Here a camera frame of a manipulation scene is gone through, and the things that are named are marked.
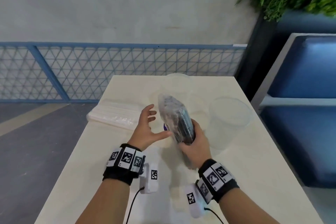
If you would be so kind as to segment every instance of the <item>concrete wall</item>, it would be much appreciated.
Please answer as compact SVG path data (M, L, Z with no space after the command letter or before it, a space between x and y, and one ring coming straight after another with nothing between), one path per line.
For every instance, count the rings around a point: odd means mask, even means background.
M0 41L243 44L257 17L236 0L0 1Z

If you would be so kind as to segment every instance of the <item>clear plastic bag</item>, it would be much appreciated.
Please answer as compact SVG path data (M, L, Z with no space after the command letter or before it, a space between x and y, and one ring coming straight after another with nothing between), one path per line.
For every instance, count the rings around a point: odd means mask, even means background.
M195 140L195 130L184 104L167 94L158 96L158 104L161 119L166 128L173 132L174 141L184 142L187 145L192 144ZM184 153L183 161L188 168L195 169Z
M134 130L139 121L143 107L135 104L121 104L103 100L86 116L94 120L129 130Z

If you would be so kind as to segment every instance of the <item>blue cushion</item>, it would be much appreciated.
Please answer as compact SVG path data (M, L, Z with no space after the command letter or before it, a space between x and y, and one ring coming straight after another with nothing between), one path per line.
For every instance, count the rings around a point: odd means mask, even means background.
M336 188L336 107L266 107L261 117L306 186Z
M336 98L336 37L297 37L268 94L277 98Z

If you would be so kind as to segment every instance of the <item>right hand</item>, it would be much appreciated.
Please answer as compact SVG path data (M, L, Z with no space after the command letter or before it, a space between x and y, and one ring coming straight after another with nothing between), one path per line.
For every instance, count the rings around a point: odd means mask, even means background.
M179 143L180 149L188 156L193 165L200 168L203 163L211 157L208 138L204 135L200 125L193 119L192 123L195 129L195 140L191 145Z

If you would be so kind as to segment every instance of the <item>white table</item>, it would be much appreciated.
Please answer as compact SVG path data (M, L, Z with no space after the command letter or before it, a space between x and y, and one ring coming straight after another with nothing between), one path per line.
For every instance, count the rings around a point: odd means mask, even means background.
M197 86L195 93L207 104L217 97L230 96L250 106L233 77L192 79ZM145 106L150 104L149 98L155 96L153 92L162 80L161 76L113 76L102 99ZM159 115L151 126L154 132L162 130ZM113 149L126 142L131 134L125 129L89 122L35 223L73 224L99 187ZM183 187L194 182L197 173L182 164L170 138L156 142L146 151L146 160L159 163L160 188L154 194L137 196L130 223L219 223L212 213L200 219L190 217ZM322 223L256 114L229 148L214 159L228 167L241 189L280 223ZM138 180L134 180L128 208L138 188ZM224 219L216 202L211 202L209 207Z

